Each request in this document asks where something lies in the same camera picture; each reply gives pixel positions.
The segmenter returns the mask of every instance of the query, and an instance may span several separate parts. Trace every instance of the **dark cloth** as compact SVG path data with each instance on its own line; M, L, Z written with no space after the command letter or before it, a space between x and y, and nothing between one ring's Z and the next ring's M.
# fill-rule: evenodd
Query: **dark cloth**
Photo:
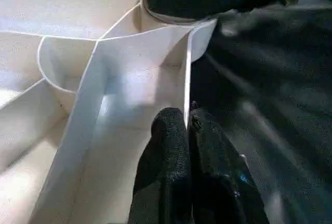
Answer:
M297 9L221 17L192 64L191 99L246 156L271 223L332 220L332 11L325 4L300 0Z

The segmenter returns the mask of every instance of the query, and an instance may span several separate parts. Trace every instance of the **white plastic tray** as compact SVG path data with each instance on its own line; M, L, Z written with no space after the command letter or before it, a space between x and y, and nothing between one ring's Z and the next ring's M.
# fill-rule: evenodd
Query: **white plastic tray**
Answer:
M126 223L154 116L188 120L190 63L216 21L140 0L0 1L0 223Z

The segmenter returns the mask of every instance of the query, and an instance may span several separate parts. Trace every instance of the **white plastic divider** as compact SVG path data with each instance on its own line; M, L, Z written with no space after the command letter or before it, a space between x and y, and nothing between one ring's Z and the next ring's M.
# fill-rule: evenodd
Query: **white plastic divider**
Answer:
M44 37L40 42L37 61L39 70L70 113L81 76L86 69L94 40Z
M0 171L66 116L44 80L0 109Z
M0 0L0 31L100 38L139 0Z
M189 114L190 60L209 37L192 54L188 32L214 25L169 25L98 41L30 223L127 221L154 116L170 106Z
M42 78L35 59L41 38L0 32L0 107Z
M83 74L61 145L29 223L69 222L106 82L102 57L92 55Z
M134 35L165 26L169 25L152 17L140 0L140 3L129 10L101 39Z

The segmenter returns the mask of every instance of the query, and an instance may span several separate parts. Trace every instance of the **white plastic insert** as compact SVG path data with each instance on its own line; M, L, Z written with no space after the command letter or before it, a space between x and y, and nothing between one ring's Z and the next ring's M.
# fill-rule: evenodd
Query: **white plastic insert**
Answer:
M215 24L161 23L140 0L1 1L0 71L26 76L2 86L20 89L0 108L0 222L126 223L153 118L187 123Z

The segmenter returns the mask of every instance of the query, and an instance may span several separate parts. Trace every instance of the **black fabric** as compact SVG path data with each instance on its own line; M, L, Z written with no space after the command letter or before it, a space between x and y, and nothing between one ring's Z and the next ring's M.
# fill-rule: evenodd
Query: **black fabric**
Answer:
M165 108L151 127L134 185L129 223L191 221L191 175L187 132L178 108Z
M245 154L270 223L332 220L332 11L315 3L222 16L192 64L191 99Z
M203 108L191 112L189 140L195 223L269 223L243 157Z

